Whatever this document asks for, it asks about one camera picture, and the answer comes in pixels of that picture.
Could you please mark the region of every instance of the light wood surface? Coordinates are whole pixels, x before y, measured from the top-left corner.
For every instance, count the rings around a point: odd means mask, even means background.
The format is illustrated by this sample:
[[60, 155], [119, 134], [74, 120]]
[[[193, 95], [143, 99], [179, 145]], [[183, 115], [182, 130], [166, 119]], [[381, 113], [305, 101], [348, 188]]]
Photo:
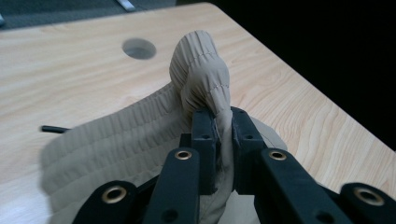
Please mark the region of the light wood surface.
[[[170, 82], [177, 42], [208, 31], [231, 75], [232, 105], [273, 127], [320, 184], [362, 182], [396, 196], [396, 154], [217, 7], [196, 4], [0, 33], [0, 223], [45, 223], [40, 150], [56, 133]], [[148, 60], [122, 44], [143, 38]]]

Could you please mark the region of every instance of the black plastic part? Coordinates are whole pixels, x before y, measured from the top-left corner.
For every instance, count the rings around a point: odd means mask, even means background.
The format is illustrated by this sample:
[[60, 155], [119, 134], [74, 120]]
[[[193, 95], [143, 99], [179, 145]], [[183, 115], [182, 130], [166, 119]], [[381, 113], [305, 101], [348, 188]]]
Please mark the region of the black plastic part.
[[67, 131], [69, 131], [69, 129], [48, 125], [41, 126], [41, 132], [43, 133], [65, 133]]
[[238, 194], [253, 195], [254, 158], [267, 148], [262, 136], [245, 110], [232, 107], [233, 111], [233, 187]]
[[144, 224], [193, 224], [199, 216], [199, 153], [188, 147], [168, 153], [151, 195]]
[[341, 188], [339, 198], [340, 206], [354, 223], [396, 223], [396, 201], [379, 189], [348, 183]]
[[211, 195], [216, 191], [216, 159], [219, 138], [216, 123], [207, 108], [194, 112], [192, 117], [191, 147], [200, 154], [200, 194]]
[[[266, 148], [254, 171], [255, 208], [261, 223], [352, 223], [327, 192], [287, 151]], [[272, 214], [265, 210], [272, 207]]]
[[[131, 205], [137, 195], [134, 184], [126, 181], [111, 181], [96, 189], [90, 198], [79, 209], [73, 224], [124, 224], [130, 223]], [[120, 201], [111, 202], [120, 197]]]

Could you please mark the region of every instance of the circular hole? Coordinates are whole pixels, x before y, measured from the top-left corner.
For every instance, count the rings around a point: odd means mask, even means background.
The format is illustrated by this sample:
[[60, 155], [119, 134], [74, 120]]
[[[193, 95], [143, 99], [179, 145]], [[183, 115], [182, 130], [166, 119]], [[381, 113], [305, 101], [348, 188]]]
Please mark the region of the circular hole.
[[354, 193], [356, 197], [370, 205], [382, 206], [385, 203], [384, 199], [381, 196], [379, 196], [377, 193], [373, 192], [370, 189], [355, 188]]
[[277, 161], [283, 161], [287, 158], [287, 156], [280, 151], [270, 151], [269, 155], [272, 159]]
[[316, 218], [322, 223], [334, 223], [334, 218], [332, 215], [326, 212], [319, 211], [316, 215]]
[[131, 58], [140, 60], [154, 57], [157, 51], [151, 42], [141, 38], [132, 38], [125, 41], [122, 50]]
[[178, 213], [175, 209], [168, 209], [163, 212], [163, 221], [164, 222], [173, 222], [177, 219]]
[[175, 157], [182, 161], [188, 160], [191, 156], [192, 154], [189, 151], [179, 151], [175, 154]]
[[105, 203], [117, 203], [126, 196], [126, 189], [121, 186], [114, 186], [105, 190], [102, 200]]

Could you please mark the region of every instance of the wooden table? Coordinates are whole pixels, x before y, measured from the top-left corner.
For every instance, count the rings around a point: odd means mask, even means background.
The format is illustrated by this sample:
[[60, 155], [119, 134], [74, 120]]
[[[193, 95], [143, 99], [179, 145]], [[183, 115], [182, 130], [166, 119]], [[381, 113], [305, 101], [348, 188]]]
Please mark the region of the wooden table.
[[[231, 74], [232, 105], [273, 127], [320, 184], [362, 182], [395, 198], [396, 154], [217, 7], [196, 4], [0, 33], [0, 223], [44, 223], [40, 150], [56, 133], [133, 104], [170, 82], [177, 42], [208, 31]], [[122, 50], [142, 38], [137, 60]]]

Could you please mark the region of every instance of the dark floor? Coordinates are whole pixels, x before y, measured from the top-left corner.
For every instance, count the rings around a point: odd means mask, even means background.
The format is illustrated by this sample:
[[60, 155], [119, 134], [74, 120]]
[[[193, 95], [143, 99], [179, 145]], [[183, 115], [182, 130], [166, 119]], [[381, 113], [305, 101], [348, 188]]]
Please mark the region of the dark floor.
[[[131, 0], [136, 11], [199, 0]], [[208, 1], [396, 149], [396, 13], [376, 1]], [[116, 0], [0, 0], [2, 30], [127, 13]]]

